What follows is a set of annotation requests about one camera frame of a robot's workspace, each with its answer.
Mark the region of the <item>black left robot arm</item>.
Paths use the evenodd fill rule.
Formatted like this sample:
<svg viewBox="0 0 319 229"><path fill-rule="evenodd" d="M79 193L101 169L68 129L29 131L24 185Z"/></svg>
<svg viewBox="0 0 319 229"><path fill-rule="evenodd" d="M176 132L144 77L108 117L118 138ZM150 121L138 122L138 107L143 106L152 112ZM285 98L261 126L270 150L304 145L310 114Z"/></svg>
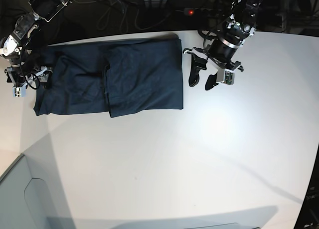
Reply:
<svg viewBox="0 0 319 229"><path fill-rule="evenodd" d="M203 38L203 47L185 48L184 54L191 55L191 68L188 79L190 87L199 83L199 73L209 66L217 68L217 72L209 75L205 90L217 85L233 85L235 73L244 71L240 61L232 61L235 52L242 47L246 38L255 34L257 15L262 0L232 0L226 17L216 26L198 34Z"/></svg>

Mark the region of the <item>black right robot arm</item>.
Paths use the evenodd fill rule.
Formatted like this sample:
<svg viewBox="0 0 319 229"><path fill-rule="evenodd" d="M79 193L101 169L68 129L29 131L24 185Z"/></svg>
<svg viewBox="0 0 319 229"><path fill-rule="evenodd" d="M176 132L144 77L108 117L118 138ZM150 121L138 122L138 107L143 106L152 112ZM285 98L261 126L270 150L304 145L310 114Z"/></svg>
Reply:
<svg viewBox="0 0 319 229"><path fill-rule="evenodd" d="M48 81L52 68L40 65L27 46L41 27L51 22L72 1L29 0L32 11L21 16L15 23L13 32L1 39L0 56L10 63L4 72L8 82L13 84L15 97L21 97L27 88L37 90Z"/></svg>

